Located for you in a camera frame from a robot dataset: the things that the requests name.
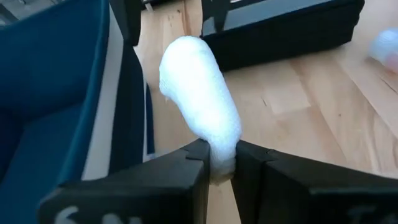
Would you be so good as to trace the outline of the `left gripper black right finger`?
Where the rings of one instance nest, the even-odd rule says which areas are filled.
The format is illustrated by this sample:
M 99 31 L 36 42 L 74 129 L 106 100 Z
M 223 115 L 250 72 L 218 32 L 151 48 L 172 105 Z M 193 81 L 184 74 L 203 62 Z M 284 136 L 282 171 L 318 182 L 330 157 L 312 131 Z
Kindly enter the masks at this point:
M 246 141 L 231 183 L 242 224 L 398 224 L 398 179 Z

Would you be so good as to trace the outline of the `black first aid kit pouch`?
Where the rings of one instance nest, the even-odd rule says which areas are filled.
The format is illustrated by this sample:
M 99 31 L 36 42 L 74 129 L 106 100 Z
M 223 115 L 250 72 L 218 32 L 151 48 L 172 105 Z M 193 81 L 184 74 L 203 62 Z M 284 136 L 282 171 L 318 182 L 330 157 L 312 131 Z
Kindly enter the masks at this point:
M 223 72 L 350 42 L 365 0 L 201 0 L 200 37 Z

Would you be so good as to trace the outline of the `navy white-striped fabric basket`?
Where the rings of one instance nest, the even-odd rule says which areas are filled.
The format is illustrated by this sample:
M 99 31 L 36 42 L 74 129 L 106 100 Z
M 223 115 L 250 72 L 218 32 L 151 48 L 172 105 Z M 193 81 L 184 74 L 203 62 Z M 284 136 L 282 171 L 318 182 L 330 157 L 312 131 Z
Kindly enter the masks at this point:
M 38 224 L 60 184 L 154 155 L 141 11 L 141 0 L 63 0 L 0 26 L 0 224 Z

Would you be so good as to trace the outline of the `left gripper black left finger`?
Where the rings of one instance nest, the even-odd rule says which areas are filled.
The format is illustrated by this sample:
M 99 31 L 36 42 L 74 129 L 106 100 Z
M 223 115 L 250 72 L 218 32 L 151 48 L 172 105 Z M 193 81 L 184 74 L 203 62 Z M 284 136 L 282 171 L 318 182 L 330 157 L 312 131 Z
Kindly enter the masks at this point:
M 39 224 L 206 224 L 210 145 L 201 139 L 96 180 L 58 186 Z

